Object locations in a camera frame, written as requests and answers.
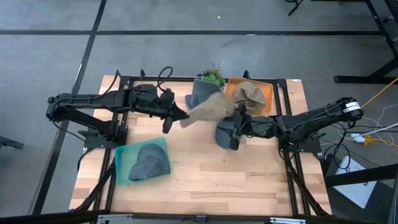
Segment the teal tray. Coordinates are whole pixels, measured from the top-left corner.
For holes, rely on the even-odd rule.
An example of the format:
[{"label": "teal tray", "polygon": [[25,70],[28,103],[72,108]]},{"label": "teal tray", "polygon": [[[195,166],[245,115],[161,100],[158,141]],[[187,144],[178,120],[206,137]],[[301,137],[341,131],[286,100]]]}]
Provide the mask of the teal tray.
[{"label": "teal tray", "polygon": [[131,144],[127,146],[119,146],[115,149],[115,165],[116,165],[116,182],[120,186],[132,185],[140,181],[129,180],[129,173],[131,167],[137,163],[137,156],[140,148],[146,144],[156,144],[160,146],[167,157],[167,162],[169,161],[169,155],[167,154],[166,139],[163,137],[151,139],[148,141],[139,142],[136,144]]}]

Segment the wooden table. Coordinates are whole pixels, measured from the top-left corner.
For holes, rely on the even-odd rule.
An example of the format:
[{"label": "wooden table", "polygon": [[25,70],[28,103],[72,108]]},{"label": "wooden table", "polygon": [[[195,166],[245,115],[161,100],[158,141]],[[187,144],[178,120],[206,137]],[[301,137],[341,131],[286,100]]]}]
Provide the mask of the wooden table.
[{"label": "wooden table", "polygon": [[[109,87],[112,79],[113,76],[104,76],[100,93]],[[287,80],[287,85],[293,114],[306,111],[301,81]],[[192,92],[192,82],[165,82],[162,87],[172,89],[178,106],[187,109],[184,96]],[[279,92],[285,113],[282,90]],[[271,114],[276,114],[274,99]],[[94,116],[111,120],[112,113],[95,110]],[[285,165],[278,156],[276,138],[242,137],[239,150],[229,151],[215,144],[215,122],[197,122],[185,129],[176,122],[168,134],[162,133],[162,123],[159,118],[129,113],[127,143],[165,137],[172,173],[137,185],[116,184],[112,212],[292,215]],[[323,209],[331,213],[319,161],[313,154],[300,155],[306,186]],[[70,208],[79,206],[97,184],[103,156],[104,149],[94,149],[82,160]],[[107,192],[106,185],[100,208],[104,208]],[[302,213],[297,186],[296,195]]]}]

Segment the wooden tabletop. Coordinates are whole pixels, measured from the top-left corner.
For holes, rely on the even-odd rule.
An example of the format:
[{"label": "wooden tabletop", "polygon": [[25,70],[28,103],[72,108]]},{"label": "wooden tabletop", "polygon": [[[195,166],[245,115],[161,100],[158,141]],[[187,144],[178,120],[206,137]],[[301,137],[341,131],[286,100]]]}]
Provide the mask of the wooden tabletop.
[{"label": "wooden tabletop", "polygon": [[[105,75],[100,93],[109,87],[113,76]],[[153,82],[137,82],[136,85]],[[117,90],[118,81],[113,90]],[[184,96],[192,93],[192,82],[165,82],[162,87],[175,93],[175,101],[187,110]],[[287,80],[293,114],[307,110],[300,80]],[[280,100],[286,113],[282,90]],[[272,103],[270,115],[276,114]],[[94,116],[111,120],[112,113],[95,110]],[[242,137],[238,151],[218,147],[214,139],[215,122],[196,122],[182,129],[175,122],[168,134],[162,133],[159,118],[129,113],[127,144],[159,136],[167,141],[171,174],[136,185],[116,184],[112,212],[173,213],[207,215],[290,216],[289,189],[283,160],[278,156],[277,139]],[[319,161],[313,154],[300,153],[305,183],[322,208],[331,213]],[[104,149],[95,149],[82,160],[70,208],[79,206],[98,182]],[[101,198],[104,208],[108,184]],[[296,186],[299,211],[303,213]]]}]

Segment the gray floor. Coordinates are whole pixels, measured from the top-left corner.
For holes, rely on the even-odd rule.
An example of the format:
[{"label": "gray floor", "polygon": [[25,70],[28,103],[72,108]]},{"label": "gray floor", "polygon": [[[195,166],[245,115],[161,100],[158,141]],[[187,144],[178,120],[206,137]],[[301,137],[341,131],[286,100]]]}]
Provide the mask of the gray floor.
[{"label": "gray floor", "polygon": [[[375,2],[381,17],[386,7]],[[0,29],[92,28],[99,0],[0,0]],[[148,1],[108,0],[100,30],[376,30],[362,3],[305,1],[292,17],[293,5],[270,1]],[[392,35],[397,33],[387,25]],[[0,217],[25,215],[43,171],[56,129],[45,118],[47,98],[69,92],[78,71],[87,36],[0,36],[0,135],[25,143],[23,150],[0,152]],[[342,96],[364,103],[382,85],[336,84],[334,75],[369,75],[392,59],[385,41],[374,37],[273,36],[97,36],[80,93],[96,93],[104,74],[119,69],[137,75],[143,68],[156,75],[166,65],[175,75],[194,76],[211,62],[224,75],[302,79],[308,106],[315,108]],[[385,106],[398,104],[396,86],[366,107],[367,118],[378,119]],[[382,124],[396,122],[398,106],[386,110]],[[375,125],[362,120],[359,124]],[[77,125],[69,130],[77,132]],[[337,140],[334,128],[326,139]],[[374,163],[398,160],[398,149],[373,143],[347,146]],[[82,143],[67,135],[44,212],[68,209]],[[353,156],[365,167],[371,164]],[[332,204],[333,212],[345,216]]]}]

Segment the orange tray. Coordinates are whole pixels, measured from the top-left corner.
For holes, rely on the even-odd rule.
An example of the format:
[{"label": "orange tray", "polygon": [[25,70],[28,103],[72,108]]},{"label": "orange tray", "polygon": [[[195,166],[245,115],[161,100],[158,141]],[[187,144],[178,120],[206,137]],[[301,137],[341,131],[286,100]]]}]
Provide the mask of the orange tray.
[{"label": "orange tray", "polygon": [[262,91],[262,94],[264,94],[264,98],[266,99],[266,106],[264,109],[262,109],[262,111],[252,111],[253,115],[268,115],[271,112],[272,94],[274,92],[274,87],[270,83],[254,81],[247,78],[230,77],[226,87],[225,95],[232,98],[239,83],[245,81],[251,82],[259,87]]}]

